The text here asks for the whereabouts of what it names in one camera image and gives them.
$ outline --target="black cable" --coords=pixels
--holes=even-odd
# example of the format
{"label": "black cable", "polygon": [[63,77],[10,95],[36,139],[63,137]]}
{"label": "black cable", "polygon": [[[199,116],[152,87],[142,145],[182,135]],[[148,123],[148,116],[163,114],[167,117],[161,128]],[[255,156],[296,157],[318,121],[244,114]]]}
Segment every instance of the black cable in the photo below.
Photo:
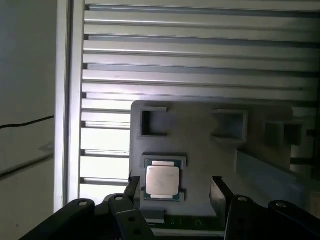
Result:
{"label": "black cable", "polygon": [[7,124],[7,125],[2,125],[0,126],[0,129],[7,129],[7,128],[20,128],[20,127],[25,127],[25,126],[29,126],[32,124],[36,124],[36,123],[40,123],[49,119],[53,119],[55,116],[47,116],[44,118],[40,118],[38,120],[33,120],[33,121],[29,121],[29,122],[25,122],[25,123],[20,123],[20,124]]}
{"label": "black cable", "polygon": [[35,167],[35,166],[37,166],[37,165],[39,165],[41,163],[45,163],[45,162],[53,159],[53,157],[54,157],[54,154],[53,153],[49,153],[47,155],[38,157],[38,158],[33,159],[31,161],[28,161],[28,162],[19,164],[17,166],[8,168],[7,170],[1,171],[0,172],[0,181],[2,181],[4,179],[7,179],[9,177],[12,177],[13,175],[18,174],[18,173],[20,173],[20,172],[22,172],[24,170],[33,168],[33,167]]}

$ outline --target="processor chip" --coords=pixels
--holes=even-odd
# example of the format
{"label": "processor chip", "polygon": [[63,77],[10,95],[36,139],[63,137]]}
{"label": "processor chip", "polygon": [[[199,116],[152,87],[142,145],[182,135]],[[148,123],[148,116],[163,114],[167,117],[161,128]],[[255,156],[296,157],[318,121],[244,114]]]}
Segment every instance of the processor chip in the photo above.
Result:
{"label": "processor chip", "polygon": [[173,199],[179,194],[179,175],[179,167],[149,165],[146,169],[146,193],[151,198]]}

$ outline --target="metal slat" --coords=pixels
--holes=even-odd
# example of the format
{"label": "metal slat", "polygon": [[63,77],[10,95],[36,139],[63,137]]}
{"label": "metal slat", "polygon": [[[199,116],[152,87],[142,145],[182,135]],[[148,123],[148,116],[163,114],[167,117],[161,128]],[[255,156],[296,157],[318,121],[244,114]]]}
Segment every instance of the metal slat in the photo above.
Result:
{"label": "metal slat", "polygon": [[154,84],[99,84],[84,83],[84,93],[113,94],[144,94],[163,96],[208,97],[208,98],[239,98],[282,101],[316,101],[316,89],[309,91],[250,89],[233,87],[198,87],[198,86],[168,86]]}
{"label": "metal slat", "polygon": [[317,78],[286,77],[276,75],[185,74],[100,70],[83,70],[82,75],[85,81],[102,81],[106,83],[158,83],[281,89],[314,89],[318,87]]}
{"label": "metal slat", "polygon": [[215,44],[178,44],[85,40],[85,52],[112,54],[148,54],[188,57],[257,58],[282,61],[315,61],[319,63],[319,50],[293,47],[232,46]]}
{"label": "metal slat", "polygon": [[82,109],[130,111],[133,101],[82,99]]}
{"label": "metal slat", "polygon": [[281,61],[226,57],[175,57],[148,55],[84,54],[85,64],[223,68],[264,71],[317,72],[317,61]]}
{"label": "metal slat", "polygon": [[82,156],[82,178],[128,179],[129,158]]}
{"label": "metal slat", "polygon": [[126,12],[125,14],[119,14],[112,11],[85,11],[84,20],[89,24],[232,28],[233,30],[259,29],[260,31],[301,31],[301,34],[308,31],[316,33],[320,24],[318,19],[313,18],[154,12]]}
{"label": "metal slat", "polygon": [[81,149],[100,151],[130,151],[130,130],[123,129],[81,129]]}
{"label": "metal slat", "polygon": [[131,121],[130,112],[105,112],[105,111],[82,111],[82,121],[91,122],[109,122],[109,123],[126,123],[130,124]]}
{"label": "metal slat", "polygon": [[317,43],[316,32],[275,31],[263,29],[221,29],[168,26],[125,26],[92,25],[84,26],[87,35],[105,35],[121,37],[161,37],[161,38],[196,38],[196,39],[235,39],[259,41],[286,41]]}
{"label": "metal slat", "polygon": [[262,11],[317,11],[319,1],[297,0],[86,0],[87,5],[140,6],[164,8],[233,9]]}

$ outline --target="metal frame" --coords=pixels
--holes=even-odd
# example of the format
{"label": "metal frame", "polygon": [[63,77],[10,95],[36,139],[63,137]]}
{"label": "metal frame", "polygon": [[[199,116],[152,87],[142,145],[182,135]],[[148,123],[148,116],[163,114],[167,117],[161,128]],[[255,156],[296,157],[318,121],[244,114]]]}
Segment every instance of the metal frame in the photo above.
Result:
{"label": "metal frame", "polygon": [[73,1],[70,65],[68,203],[79,198],[85,1]]}
{"label": "metal frame", "polygon": [[69,56],[71,0],[57,2],[55,144],[54,144],[54,212],[67,204],[66,181],[68,160]]}

